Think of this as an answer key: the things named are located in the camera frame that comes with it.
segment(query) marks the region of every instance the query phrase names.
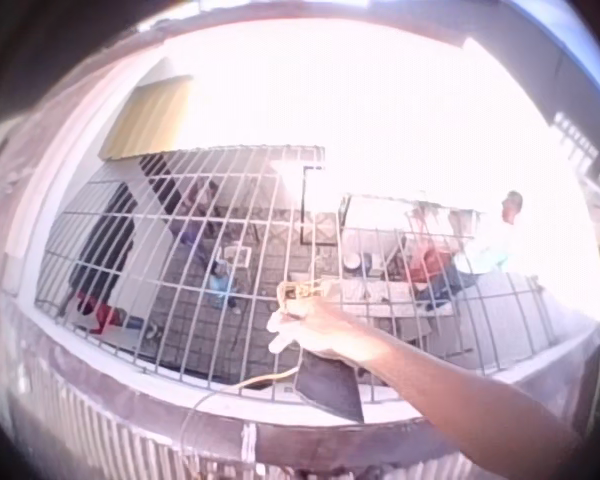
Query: white shirt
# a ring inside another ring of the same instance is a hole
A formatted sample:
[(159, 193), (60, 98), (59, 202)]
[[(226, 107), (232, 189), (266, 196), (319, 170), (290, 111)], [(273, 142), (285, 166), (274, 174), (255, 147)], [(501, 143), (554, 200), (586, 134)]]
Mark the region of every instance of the white shirt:
[(507, 260), (512, 240), (513, 225), (504, 222), (502, 217), (482, 220), (475, 238), (453, 257), (453, 263), (462, 273), (490, 272)]

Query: man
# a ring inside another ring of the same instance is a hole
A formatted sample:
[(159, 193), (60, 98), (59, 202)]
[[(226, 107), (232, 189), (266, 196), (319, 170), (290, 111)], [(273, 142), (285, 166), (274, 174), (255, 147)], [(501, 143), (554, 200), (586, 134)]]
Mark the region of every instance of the man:
[(509, 257), (516, 217), (522, 210), (522, 195), (512, 190), (502, 202), (502, 214), (498, 219), (480, 223), (475, 238), (467, 242), (463, 251), (457, 253), (445, 269), (431, 279), (430, 287), (418, 292), (416, 300), (428, 302), (424, 314), (434, 308), (448, 307), (452, 295), (476, 284), (480, 275), (501, 266)]

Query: person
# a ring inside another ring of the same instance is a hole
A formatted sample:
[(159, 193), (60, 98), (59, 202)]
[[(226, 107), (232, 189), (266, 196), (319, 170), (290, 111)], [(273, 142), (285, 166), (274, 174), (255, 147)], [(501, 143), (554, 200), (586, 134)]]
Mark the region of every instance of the person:
[(580, 437), (543, 405), (360, 323), (320, 297), (286, 300), (267, 324), (290, 343), (364, 368), (416, 408), (475, 464), (509, 479), (551, 478)]
[(416, 293), (416, 300), (425, 302), (421, 309), (423, 314), (432, 312), (434, 308), (448, 309), (452, 295), (475, 285), (481, 275), (489, 273), (508, 259), (516, 217), (522, 211), (522, 205), (522, 195), (515, 190), (510, 191), (502, 201), (499, 218), (481, 222), (476, 236), (467, 242), (442, 272), (431, 279), (427, 288)]
[[(231, 275), (229, 274), (229, 265), (225, 260), (214, 260), (211, 264), (211, 275), (209, 276), (209, 288), (215, 290), (214, 304), (221, 308), (224, 298), (232, 292), (236, 292), (235, 285), (230, 285)], [(235, 315), (240, 315), (236, 299), (229, 295), (227, 306)]]
[[(199, 186), (197, 182), (194, 182), (188, 189), (181, 205), (178, 207), (176, 215), (180, 217), (188, 217), (194, 215), (195, 213), (199, 213), (201, 216), (206, 216), (208, 207), (212, 203), (217, 192), (218, 186), (215, 184), (215, 182), (210, 181), (208, 188), (204, 190), (202, 195), (200, 195)], [(182, 245), (192, 248), (195, 245), (198, 236), (201, 235), (203, 225), (204, 223), (199, 220), (173, 219), (169, 222), (169, 230), (175, 238), (179, 238), (179, 242)], [(211, 222), (207, 222), (206, 230), (209, 235), (215, 234), (215, 229)], [(210, 254), (203, 243), (202, 237), (198, 241), (198, 245), (193, 252), (193, 257), (198, 262), (198, 265), (202, 269), (206, 270), (207, 266), (209, 265)]]

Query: cord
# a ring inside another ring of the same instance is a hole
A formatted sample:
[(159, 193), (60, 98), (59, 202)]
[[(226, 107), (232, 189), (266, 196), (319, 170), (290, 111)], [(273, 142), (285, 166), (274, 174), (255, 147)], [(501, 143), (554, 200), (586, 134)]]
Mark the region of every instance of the cord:
[(253, 385), (254, 383), (264, 382), (267, 380), (282, 380), (283, 378), (290, 377), (291, 375), (297, 373), (299, 368), (300, 365), (296, 365), (295, 367), (290, 368), (289, 370), (286, 370), (281, 373), (269, 373), (267, 375), (260, 375), (257, 377), (249, 378), (243, 382), (236, 383), (234, 385), (227, 385), (226, 387), (221, 388), (220, 390), (214, 390), (212, 392), (207, 393), (204, 397), (198, 400), (193, 405), (193, 407), (191, 407), (187, 412), (187, 416), (185, 417), (184, 422), (182, 423), (182, 428), (180, 429), (180, 451), (182, 452), (184, 450), (184, 432), (186, 431), (189, 420), (191, 419), (192, 415), (196, 412), (196, 410), (200, 408), (200, 405), (202, 405), (205, 401), (209, 400), (217, 393), (223, 393), (232, 388), (240, 389), (249, 385)]

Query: metal railing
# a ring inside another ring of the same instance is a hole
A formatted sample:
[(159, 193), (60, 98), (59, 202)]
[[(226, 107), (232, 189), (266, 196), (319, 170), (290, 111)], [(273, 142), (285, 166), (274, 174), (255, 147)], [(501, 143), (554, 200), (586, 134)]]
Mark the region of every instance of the metal railing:
[[(236, 146), (104, 164), (52, 226), (38, 308), (147, 371), (207, 388), (297, 363), (297, 348), (267, 349), (286, 280), (329, 280), (344, 310), (484, 374), (554, 343), (542, 294), (521, 275), (481, 275), (451, 311), (424, 312), (418, 289), (436, 275), (451, 288), (445, 267), (479, 215), (371, 195), (321, 199), (311, 182), (324, 158), (320, 147)], [(378, 215), (361, 215), (365, 205)], [(393, 228), (377, 223), (382, 205), (403, 212)], [(426, 261), (415, 261), (423, 249)], [(230, 294), (210, 285), (214, 259), (229, 266)], [(360, 383), (365, 401), (378, 401), (381, 382), (366, 374)], [(268, 398), (279, 401), (276, 388)]]

